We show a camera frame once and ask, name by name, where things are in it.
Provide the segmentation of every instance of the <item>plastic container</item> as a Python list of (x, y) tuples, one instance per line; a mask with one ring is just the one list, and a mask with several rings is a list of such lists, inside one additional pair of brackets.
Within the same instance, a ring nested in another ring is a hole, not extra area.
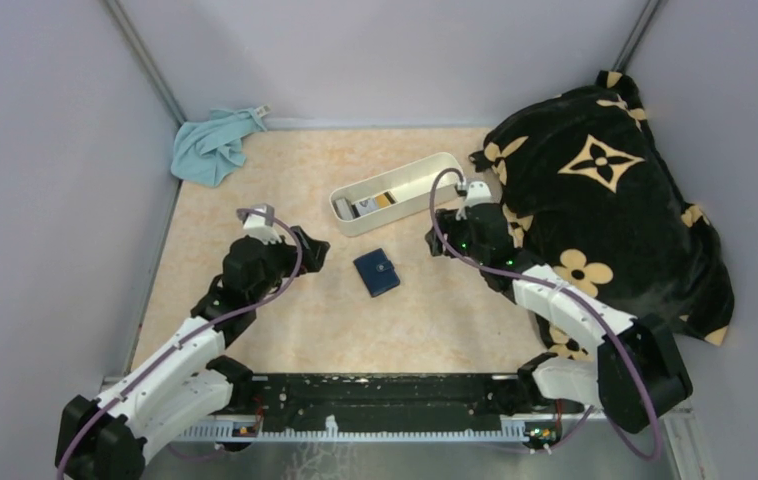
[[(435, 176), (441, 170), (450, 167), (461, 171), (461, 166), (454, 156), (446, 152), (436, 153), (381, 175), (335, 190), (329, 196), (329, 207), (335, 215), (338, 228), (344, 235), (355, 237), (421, 210), (426, 210), (429, 208), (429, 189), (432, 188)], [(446, 175), (441, 179), (435, 195), (436, 205), (457, 197), (455, 191), (457, 181), (458, 178), (455, 175)], [(396, 203), (352, 220), (341, 218), (335, 209), (335, 200), (340, 198), (345, 198), (351, 204), (384, 192), (390, 192)]]

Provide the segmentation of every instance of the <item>wooden table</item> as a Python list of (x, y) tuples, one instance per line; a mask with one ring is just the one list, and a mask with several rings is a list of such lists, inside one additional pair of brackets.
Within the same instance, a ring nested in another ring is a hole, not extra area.
[[(544, 351), (524, 311), (459, 261), (432, 258), (420, 212), (355, 238), (336, 228), (329, 194), (436, 152), (467, 155), (486, 129), (276, 131), (246, 139), (244, 167), (217, 188), (182, 186), (134, 366), (179, 327), (242, 236), (235, 208), (277, 217), (332, 244), (319, 274), (298, 278), (228, 349), (258, 372), (511, 372)], [(458, 200), (445, 206), (457, 206)], [(354, 258), (383, 248), (402, 284), (370, 298)]]

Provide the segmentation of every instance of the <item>blue towel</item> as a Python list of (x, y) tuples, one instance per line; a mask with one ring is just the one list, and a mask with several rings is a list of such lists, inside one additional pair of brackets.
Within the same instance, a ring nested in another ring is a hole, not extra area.
[(267, 131), (256, 110), (216, 109), (207, 122), (185, 122), (173, 143), (170, 171), (189, 182), (208, 187), (220, 185), (226, 175), (246, 161), (241, 139)]

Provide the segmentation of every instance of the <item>white wall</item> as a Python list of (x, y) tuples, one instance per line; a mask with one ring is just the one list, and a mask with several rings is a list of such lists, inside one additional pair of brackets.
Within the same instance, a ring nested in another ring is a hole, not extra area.
[(176, 182), (170, 118), (99, 2), (0, 0), (0, 479), (116, 373)]
[(682, 341), (724, 480), (758, 478), (758, 2), (669, 2), (631, 72), (684, 194), (721, 233), (737, 297), (723, 347)]
[(610, 68), (644, 0), (120, 0), (191, 119), (496, 124)]

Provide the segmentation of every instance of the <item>floral pattern blanket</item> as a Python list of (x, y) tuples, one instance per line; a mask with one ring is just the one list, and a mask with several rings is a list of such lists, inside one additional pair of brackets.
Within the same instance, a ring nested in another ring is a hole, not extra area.
[[(516, 245), (614, 308), (721, 344), (734, 296), (718, 234), (683, 199), (631, 78), (601, 72), (595, 85), (524, 108), (470, 159), (499, 177)], [(538, 326), (550, 351), (588, 358), (545, 319)]]

